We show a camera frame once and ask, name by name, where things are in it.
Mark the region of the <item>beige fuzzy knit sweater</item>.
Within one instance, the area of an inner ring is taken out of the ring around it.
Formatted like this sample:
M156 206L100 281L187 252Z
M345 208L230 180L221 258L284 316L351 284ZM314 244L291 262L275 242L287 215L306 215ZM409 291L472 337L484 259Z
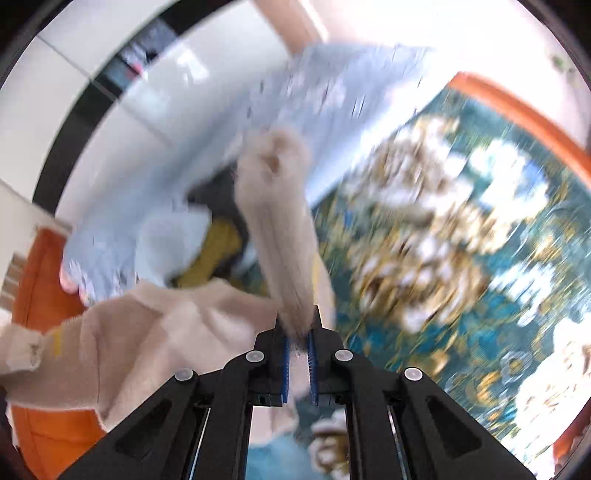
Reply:
M318 251L304 183L308 147L296 139L238 158L235 203L256 248L269 293L250 295L212 280L188 290L142 282L60 326L1 331L1 384L11 404L92 410L110 431L181 369L221 369L252 350L276 318L304 343L315 306L335 323L335 297Z

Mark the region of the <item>light blue patterned quilt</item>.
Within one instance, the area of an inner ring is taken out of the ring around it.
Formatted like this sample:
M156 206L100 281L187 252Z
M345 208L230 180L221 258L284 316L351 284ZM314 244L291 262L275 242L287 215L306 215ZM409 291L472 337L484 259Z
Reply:
M390 94L421 80L430 59L417 47L314 45L243 91L201 131L188 153L117 180L69 236L59 270L62 289L91 305L130 290L139 229L161 210L204 206L212 219L235 217L238 158L296 139L318 165L331 140L359 135L386 110Z

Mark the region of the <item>light blue pillow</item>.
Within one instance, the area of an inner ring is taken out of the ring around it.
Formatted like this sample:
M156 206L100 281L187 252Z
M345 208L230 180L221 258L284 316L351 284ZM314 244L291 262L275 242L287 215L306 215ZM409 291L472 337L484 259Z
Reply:
M139 280L165 287L197 258L211 227L204 206L151 213L140 226L134 269Z

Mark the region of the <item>olive green knit garment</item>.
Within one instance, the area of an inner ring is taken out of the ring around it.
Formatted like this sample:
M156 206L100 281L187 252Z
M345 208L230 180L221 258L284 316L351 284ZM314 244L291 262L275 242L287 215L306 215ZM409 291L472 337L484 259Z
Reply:
M180 289L195 288L215 277L242 251L238 228L226 218L215 218L209 227L201 250L194 262L173 280Z

